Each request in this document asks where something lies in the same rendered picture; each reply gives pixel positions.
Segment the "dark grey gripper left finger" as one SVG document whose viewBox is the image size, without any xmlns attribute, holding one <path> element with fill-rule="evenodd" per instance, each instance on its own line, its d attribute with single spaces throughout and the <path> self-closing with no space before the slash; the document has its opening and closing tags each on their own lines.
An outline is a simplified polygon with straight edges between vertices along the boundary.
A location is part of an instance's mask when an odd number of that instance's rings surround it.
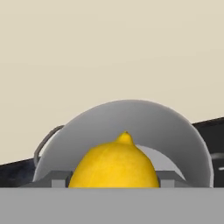
<svg viewBox="0 0 224 224">
<path fill-rule="evenodd" d="M 71 171 L 50 171 L 42 179 L 24 185 L 30 188 L 68 188 Z"/>
</svg>

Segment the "black hob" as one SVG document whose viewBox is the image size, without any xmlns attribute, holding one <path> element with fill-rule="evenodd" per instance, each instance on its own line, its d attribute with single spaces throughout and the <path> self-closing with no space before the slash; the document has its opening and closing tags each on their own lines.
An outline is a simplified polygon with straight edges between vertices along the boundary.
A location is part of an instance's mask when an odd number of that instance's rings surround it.
<svg viewBox="0 0 224 224">
<path fill-rule="evenodd" d="M 224 117 L 193 125 L 204 138 L 213 157 L 214 187 L 224 187 Z M 32 181 L 33 159 L 0 165 L 0 187 L 20 187 Z"/>
</svg>

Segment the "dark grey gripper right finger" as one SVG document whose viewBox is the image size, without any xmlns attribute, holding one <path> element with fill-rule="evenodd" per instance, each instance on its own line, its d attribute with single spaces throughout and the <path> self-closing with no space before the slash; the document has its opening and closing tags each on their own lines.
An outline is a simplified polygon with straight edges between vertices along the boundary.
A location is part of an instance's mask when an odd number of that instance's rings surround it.
<svg viewBox="0 0 224 224">
<path fill-rule="evenodd" d="M 175 171 L 156 171 L 161 188 L 184 188 L 191 185 Z"/>
</svg>

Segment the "grey metal pot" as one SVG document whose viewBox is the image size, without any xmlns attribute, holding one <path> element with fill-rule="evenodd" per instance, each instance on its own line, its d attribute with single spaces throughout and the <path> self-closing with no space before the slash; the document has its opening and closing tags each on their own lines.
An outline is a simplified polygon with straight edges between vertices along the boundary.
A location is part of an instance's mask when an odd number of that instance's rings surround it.
<svg viewBox="0 0 224 224">
<path fill-rule="evenodd" d="M 200 133 L 176 111 L 141 100 L 112 101 L 76 116 L 46 146 L 33 179 L 74 170 L 90 148 L 111 142 L 124 131 L 135 144 L 167 156 L 191 186 L 214 185 L 212 159 Z"/>
</svg>

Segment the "yellow lemon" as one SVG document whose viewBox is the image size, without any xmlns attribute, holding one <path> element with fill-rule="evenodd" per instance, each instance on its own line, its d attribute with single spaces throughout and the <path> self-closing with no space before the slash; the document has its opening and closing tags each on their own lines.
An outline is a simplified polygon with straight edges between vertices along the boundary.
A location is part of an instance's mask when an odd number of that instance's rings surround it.
<svg viewBox="0 0 224 224">
<path fill-rule="evenodd" d="M 90 149 L 79 162 L 69 188 L 158 188 L 150 159 L 127 131 L 115 141 Z"/>
</svg>

